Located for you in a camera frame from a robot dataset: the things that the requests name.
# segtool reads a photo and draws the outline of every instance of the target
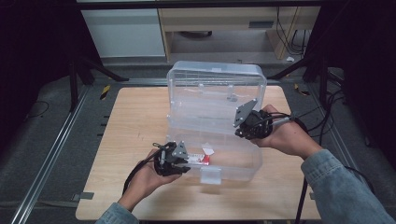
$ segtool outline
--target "clear plastic container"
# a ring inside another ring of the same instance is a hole
[[[184,141],[189,154],[205,155],[208,164],[189,163],[187,175],[206,184],[222,179],[250,180],[262,166],[261,150],[235,136],[236,108],[257,99],[262,108],[267,81],[259,66],[239,63],[177,62],[168,76],[170,111],[167,141]]]

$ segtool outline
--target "hand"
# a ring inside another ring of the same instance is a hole
[[[267,105],[262,110],[277,112],[272,105]],[[285,154],[300,156],[303,160],[322,149],[296,122],[274,126],[268,137],[252,139],[250,142],[258,147],[273,147]]]
[[[155,151],[157,151],[157,149],[152,149],[148,157]],[[154,163],[148,162],[134,175],[128,189],[119,199],[119,204],[132,212],[134,207],[149,196],[155,189],[162,185],[169,184],[180,177],[181,175],[158,175],[154,169]]]

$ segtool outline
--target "table top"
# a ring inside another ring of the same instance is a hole
[[[283,90],[268,86],[263,105],[279,111],[290,109]],[[145,159],[152,143],[163,143],[167,133],[169,98],[166,87],[120,90],[92,165],[76,217],[99,218],[116,202],[123,183],[135,165]],[[298,157],[272,148],[262,148],[263,165],[248,182],[223,180],[221,185],[201,184],[199,178],[183,175],[156,189],[134,209],[141,220],[244,220],[294,219],[303,185]],[[302,219],[320,219],[315,202],[305,197]]]

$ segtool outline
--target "blue denim jacket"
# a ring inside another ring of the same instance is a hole
[[[323,223],[396,223],[373,193],[326,149],[302,164]],[[113,203],[96,223],[133,223],[137,218]]]

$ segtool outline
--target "white wall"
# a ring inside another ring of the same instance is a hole
[[[119,0],[78,0],[111,1]],[[156,9],[83,10],[82,15],[101,58],[165,56]]]

